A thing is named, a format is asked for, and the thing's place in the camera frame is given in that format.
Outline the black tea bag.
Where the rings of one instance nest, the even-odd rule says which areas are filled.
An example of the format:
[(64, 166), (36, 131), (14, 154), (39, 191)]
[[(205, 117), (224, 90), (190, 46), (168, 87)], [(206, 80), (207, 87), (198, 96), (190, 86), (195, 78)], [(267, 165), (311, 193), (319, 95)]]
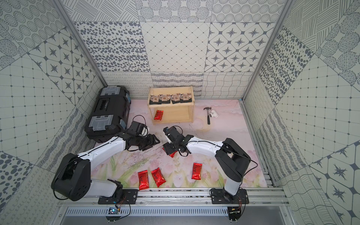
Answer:
[(192, 94), (191, 93), (184, 93), (180, 95), (180, 102), (181, 103), (189, 103), (192, 102)]
[(182, 96), (180, 93), (172, 94), (171, 95), (171, 102), (172, 104), (182, 103)]
[(149, 104), (150, 105), (161, 105), (161, 99), (159, 97), (159, 95), (151, 95), (150, 96), (150, 100), (149, 100)]
[(160, 104), (170, 104), (171, 103), (171, 95), (159, 95), (159, 103)]

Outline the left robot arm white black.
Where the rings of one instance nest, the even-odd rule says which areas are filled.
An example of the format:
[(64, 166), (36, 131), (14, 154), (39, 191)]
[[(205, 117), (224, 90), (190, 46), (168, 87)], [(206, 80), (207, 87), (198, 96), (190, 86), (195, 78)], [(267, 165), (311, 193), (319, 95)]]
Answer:
[(119, 204), (124, 199), (121, 182), (92, 179), (92, 171), (113, 155), (130, 151), (131, 147), (145, 151), (159, 143), (159, 139), (149, 133), (145, 124), (134, 121), (130, 128), (115, 134), (98, 147), (79, 154), (65, 155), (51, 183), (53, 194), (61, 194), (63, 201), (69, 199), (75, 202), (84, 197), (98, 197), (98, 204)]

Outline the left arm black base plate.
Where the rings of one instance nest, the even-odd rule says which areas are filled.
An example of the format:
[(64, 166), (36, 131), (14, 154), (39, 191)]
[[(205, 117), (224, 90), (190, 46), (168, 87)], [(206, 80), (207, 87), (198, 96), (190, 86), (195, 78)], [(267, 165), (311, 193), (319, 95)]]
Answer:
[(115, 191), (112, 197), (101, 196), (98, 200), (98, 204), (106, 205), (123, 202), (132, 205), (137, 201), (138, 192), (138, 189), (119, 189)]

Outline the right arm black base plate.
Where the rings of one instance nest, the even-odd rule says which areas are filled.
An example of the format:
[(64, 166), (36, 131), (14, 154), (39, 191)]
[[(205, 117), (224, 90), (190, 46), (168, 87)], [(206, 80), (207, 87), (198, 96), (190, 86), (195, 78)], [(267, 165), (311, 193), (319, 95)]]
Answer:
[(212, 204), (249, 204), (247, 191), (242, 188), (234, 196), (226, 192), (224, 188), (211, 188), (209, 195)]

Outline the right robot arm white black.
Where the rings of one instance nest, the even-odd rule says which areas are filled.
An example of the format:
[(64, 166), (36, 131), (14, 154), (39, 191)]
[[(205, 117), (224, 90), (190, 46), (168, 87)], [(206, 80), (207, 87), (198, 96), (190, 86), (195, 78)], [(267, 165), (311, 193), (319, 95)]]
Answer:
[(167, 155), (179, 152), (184, 157), (201, 154), (215, 158), (227, 176), (225, 192), (231, 196), (237, 194), (252, 159), (233, 139), (203, 140), (193, 135), (184, 136), (175, 127), (165, 127), (163, 132), (167, 139), (163, 149)]

